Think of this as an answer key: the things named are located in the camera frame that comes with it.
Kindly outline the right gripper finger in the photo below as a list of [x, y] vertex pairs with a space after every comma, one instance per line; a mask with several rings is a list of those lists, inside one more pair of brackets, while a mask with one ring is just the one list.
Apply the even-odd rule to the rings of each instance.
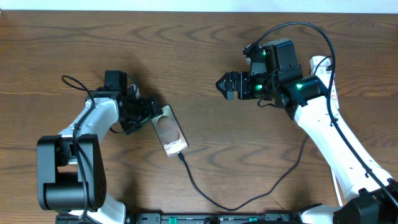
[[226, 72], [217, 82], [217, 86], [234, 85], [236, 81], [236, 72]]
[[231, 81], [217, 81], [216, 88], [227, 100], [234, 99], [235, 85]]

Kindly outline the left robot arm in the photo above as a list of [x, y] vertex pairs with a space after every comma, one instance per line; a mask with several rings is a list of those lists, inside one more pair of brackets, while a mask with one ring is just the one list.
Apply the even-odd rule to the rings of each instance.
[[134, 90], [92, 91], [69, 127], [37, 142], [37, 196], [60, 222], [132, 223], [127, 206], [107, 193], [100, 142], [120, 123], [125, 134], [160, 115], [153, 97]]

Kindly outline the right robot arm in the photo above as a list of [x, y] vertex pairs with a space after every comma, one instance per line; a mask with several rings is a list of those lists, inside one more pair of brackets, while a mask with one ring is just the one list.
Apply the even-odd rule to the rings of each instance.
[[315, 63], [309, 76], [303, 76], [294, 44], [280, 39], [258, 46], [249, 56], [248, 72], [227, 72], [217, 82], [217, 89], [231, 100], [273, 100], [285, 110], [314, 141], [335, 173], [347, 203], [341, 207], [316, 205], [298, 213], [302, 223], [397, 223], [397, 207], [364, 170], [374, 175], [396, 197], [397, 182], [365, 150], [331, 99], [327, 107], [327, 75], [330, 60]]

